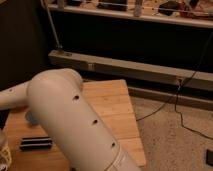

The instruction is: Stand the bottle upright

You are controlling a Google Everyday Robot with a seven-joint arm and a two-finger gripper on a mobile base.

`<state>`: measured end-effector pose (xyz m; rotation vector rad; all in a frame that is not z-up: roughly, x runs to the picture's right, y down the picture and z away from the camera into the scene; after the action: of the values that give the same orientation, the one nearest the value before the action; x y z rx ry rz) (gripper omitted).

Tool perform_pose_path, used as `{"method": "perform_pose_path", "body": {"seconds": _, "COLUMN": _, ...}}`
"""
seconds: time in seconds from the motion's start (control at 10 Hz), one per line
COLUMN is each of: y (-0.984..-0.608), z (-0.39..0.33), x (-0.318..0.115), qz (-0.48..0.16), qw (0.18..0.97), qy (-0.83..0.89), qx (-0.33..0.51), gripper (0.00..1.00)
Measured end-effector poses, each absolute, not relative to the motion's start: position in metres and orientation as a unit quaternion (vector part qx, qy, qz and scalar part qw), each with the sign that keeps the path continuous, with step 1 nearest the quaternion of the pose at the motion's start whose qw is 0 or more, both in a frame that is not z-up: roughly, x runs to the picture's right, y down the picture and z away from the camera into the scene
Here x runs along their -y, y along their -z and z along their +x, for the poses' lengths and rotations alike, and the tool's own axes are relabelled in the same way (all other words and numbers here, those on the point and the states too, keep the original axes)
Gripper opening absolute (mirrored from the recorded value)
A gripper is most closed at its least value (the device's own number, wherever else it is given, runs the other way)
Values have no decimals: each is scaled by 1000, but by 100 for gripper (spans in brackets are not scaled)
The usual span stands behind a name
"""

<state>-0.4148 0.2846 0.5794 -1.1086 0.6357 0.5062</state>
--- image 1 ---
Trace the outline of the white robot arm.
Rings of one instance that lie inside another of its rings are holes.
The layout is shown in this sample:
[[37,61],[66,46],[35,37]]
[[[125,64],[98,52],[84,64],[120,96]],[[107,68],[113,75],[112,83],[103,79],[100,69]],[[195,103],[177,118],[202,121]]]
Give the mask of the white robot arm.
[[140,171],[82,95],[73,69],[53,69],[0,91],[0,110],[27,106],[76,171]]

